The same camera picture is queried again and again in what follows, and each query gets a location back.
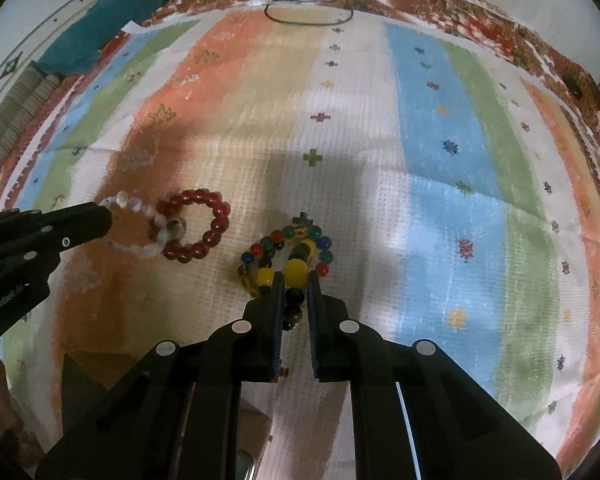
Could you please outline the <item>striped grey cushion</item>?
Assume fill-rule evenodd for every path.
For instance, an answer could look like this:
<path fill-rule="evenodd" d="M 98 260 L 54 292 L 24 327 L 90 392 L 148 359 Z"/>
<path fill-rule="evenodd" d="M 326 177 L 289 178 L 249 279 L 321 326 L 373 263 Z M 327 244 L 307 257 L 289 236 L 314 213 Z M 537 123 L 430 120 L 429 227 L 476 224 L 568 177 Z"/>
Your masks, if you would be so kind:
<path fill-rule="evenodd" d="M 0 169 L 63 80 L 61 74 L 46 74 L 30 62 L 6 92 L 0 102 Z"/>

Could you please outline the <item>striped colourful blanket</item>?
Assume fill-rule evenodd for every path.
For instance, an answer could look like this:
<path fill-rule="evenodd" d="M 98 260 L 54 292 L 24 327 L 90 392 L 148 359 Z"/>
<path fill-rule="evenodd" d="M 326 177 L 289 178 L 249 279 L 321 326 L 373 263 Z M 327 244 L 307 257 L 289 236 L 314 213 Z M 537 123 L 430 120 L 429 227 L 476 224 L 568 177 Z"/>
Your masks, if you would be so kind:
<path fill-rule="evenodd" d="M 572 474 L 600 438 L 600 147 L 566 91 L 466 40 L 325 8 L 210 12 L 65 94 L 0 208 L 121 195 L 3 339 L 44 448 L 71 352 L 138 359 L 237 318 L 249 246 L 305 216 L 322 287 L 382 336 L 434 340 Z"/>

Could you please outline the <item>teal quilted pillow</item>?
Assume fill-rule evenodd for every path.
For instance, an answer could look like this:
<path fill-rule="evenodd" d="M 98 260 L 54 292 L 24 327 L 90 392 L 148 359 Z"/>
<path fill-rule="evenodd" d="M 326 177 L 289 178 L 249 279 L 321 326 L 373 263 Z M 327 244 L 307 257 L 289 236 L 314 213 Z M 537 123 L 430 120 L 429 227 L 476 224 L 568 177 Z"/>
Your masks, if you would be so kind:
<path fill-rule="evenodd" d="M 100 51 L 129 22 L 140 24 L 169 0 L 97 0 L 38 59 L 38 69 L 61 76 L 84 75 Z"/>

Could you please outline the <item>small black object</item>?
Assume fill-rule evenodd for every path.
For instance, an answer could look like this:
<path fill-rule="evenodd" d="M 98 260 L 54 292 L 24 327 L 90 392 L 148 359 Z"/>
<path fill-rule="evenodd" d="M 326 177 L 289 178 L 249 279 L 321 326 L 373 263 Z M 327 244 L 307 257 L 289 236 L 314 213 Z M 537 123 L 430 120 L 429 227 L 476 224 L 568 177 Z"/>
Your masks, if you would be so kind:
<path fill-rule="evenodd" d="M 569 93 L 572 95 L 573 99 L 575 99 L 575 100 L 582 99 L 583 92 L 582 92 L 582 89 L 581 89 L 580 84 L 578 83 L 576 77 L 573 77 L 570 74 L 563 74 L 562 81 L 564 82 L 565 86 L 567 87 Z"/>

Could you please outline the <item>red floral bedsheet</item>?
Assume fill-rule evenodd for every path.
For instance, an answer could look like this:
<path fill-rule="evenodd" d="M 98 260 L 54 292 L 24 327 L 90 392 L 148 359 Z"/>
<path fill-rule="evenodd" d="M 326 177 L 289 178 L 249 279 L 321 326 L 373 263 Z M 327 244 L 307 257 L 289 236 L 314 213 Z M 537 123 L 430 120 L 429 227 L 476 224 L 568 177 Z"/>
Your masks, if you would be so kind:
<path fill-rule="evenodd" d="M 155 25 L 174 16 L 198 15 L 211 10 L 259 2 L 261 0 L 169 0 L 140 25 Z M 580 100 L 570 96 L 569 101 L 577 107 L 600 147 L 600 91 L 594 89 L 592 78 L 580 65 L 569 61 L 549 47 L 534 32 L 515 24 L 501 13 L 485 8 L 477 0 L 340 0 L 339 4 L 342 8 L 404 22 L 423 20 L 425 24 L 432 25 L 446 34 L 482 44 L 528 73 L 539 76 L 542 81 L 547 81 L 551 76 L 562 78 L 563 74 L 576 77 L 583 96 Z M 86 74 L 63 76 L 60 87 L 32 120 L 0 169 L 0 196 L 5 192 L 7 179 L 14 171 L 17 160 L 22 156 L 35 131 L 42 125 L 43 119 L 50 116 L 65 94 L 77 96 L 84 90 L 89 82 L 104 71 L 106 63 L 130 42 L 128 33 L 120 29 L 100 51 L 97 62 Z M 558 96 L 564 96 L 568 89 L 561 81 L 551 84 L 550 90 Z"/>

